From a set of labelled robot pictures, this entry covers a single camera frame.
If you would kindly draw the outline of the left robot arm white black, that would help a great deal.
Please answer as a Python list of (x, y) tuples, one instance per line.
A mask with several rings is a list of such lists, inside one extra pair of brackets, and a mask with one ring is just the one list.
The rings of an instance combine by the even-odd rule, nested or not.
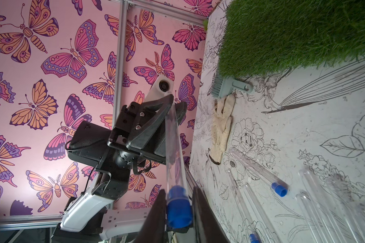
[(187, 105), (167, 95), (123, 106), (111, 130), (81, 122), (65, 149), (71, 160), (90, 166), (96, 177), (80, 195), (70, 197), (53, 242), (97, 243), (103, 233), (117, 226), (106, 207), (128, 191), (130, 175), (150, 171), (153, 162), (166, 164), (166, 148), (172, 139), (165, 134), (165, 121), (171, 110), (180, 122)]

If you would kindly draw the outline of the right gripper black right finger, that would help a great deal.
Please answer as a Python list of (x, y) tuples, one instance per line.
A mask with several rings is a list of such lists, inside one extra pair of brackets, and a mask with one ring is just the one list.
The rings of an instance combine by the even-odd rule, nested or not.
[(201, 188), (193, 188), (193, 229), (196, 243), (229, 243)]

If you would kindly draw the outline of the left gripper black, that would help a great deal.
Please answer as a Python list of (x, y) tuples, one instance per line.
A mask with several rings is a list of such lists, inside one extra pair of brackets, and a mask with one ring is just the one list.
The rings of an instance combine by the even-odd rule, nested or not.
[(173, 95), (124, 106), (107, 144), (117, 151), (122, 163), (144, 160), (165, 164), (166, 158), (179, 158), (181, 142), (178, 127), (186, 116), (187, 104), (173, 103)]

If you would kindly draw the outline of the clear test tube one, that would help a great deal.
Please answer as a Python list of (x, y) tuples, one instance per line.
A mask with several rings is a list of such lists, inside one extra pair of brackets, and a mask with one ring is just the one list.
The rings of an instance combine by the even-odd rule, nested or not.
[(188, 227), (193, 220), (182, 154), (181, 149), (179, 158), (166, 158), (167, 224), (172, 229)]

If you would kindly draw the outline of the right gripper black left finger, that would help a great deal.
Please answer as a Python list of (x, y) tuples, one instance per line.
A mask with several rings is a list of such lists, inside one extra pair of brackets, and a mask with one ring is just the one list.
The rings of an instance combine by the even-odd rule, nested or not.
[(163, 243), (166, 231), (166, 192), (161, 189), (138, 234), (139, 243)]

